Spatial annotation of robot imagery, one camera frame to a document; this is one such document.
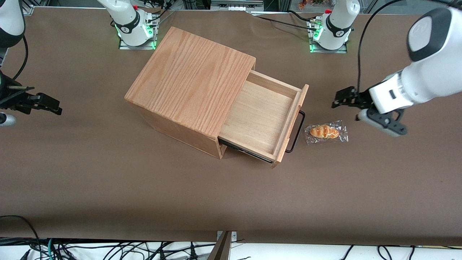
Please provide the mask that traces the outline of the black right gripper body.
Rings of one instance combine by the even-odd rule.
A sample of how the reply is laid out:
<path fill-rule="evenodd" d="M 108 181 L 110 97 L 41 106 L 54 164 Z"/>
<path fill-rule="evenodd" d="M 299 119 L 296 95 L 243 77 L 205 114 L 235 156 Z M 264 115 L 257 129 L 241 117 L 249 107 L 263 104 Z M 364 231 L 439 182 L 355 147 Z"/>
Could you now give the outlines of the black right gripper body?
<path fill-rule="evenodd" d="M 0 108 L 2 110 L 10 109 L 14 111 L 19 111 L 19 103 L 30 103 L 29 97 L 31 96 L 31 94 L 29 94 L 28 91 L 34 89 L 35 87 L 1 84 Z"/>

